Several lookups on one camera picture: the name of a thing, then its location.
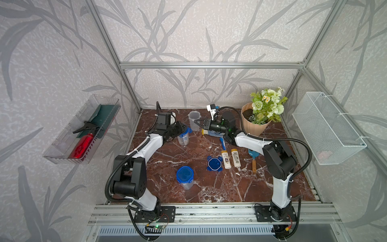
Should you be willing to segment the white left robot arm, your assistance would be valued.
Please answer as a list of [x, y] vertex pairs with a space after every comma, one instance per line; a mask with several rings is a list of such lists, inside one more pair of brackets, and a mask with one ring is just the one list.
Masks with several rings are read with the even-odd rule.
[[163, 112], [159, 102], [156, 111], [156, 120], [145, 140], [130, 153], [114, 159], [104, 193], [110, 202], [129, 202], [131, 209], [159, 214], [160, 202], [147, 189], [146, 164], [165, 143], [181, 135], [186, 125], [177, 120], [176, 114]]

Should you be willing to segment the white shampoo bottle yellow cap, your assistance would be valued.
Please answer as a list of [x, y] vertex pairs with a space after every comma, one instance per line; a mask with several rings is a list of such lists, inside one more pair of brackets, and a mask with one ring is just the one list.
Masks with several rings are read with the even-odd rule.
[[228, 152], [226, 150], [221, 151], [221, 156], [222, 156], [222, 160], [223, 160], [225, 169], [231, 169], [232, 166], [230, 163], [230, 158], [229, 158]]

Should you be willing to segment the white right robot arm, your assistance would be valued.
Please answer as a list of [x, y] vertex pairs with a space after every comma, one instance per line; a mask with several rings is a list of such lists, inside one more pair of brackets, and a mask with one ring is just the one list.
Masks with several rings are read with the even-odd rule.
[[[221, 120], [218, 120], [219, 112], [225, 109], [236, 111], [240, 119], [240, 128], [226, 118], [223, 114]], [[237, 109], [229, 106], [218, 107], [215, 104], [207, 106], [210, 112], [210, 118], [195, 120], [194, 123], [207, 131], [214, 131], [223, 134], [223, 138], [231, 145], [241, 148], [247, 148], [262, 154], [266, 161], [269, 173], [273, 177], [273, 195], [268, 209], [269, 216], [274, 221], [281, 221], [292, 212], [292, 197], [290, 186], [293, 180], [301, 174], [311, 163], [312, 150], [305, 142], [293, 138], [262, 138], [255, 136], [246, 130], [243, 123], [244, 115]], [[305, 147], [307, 151], [306, 163], [297, 171], [297, 159], [287, 142], [295, 142]]]

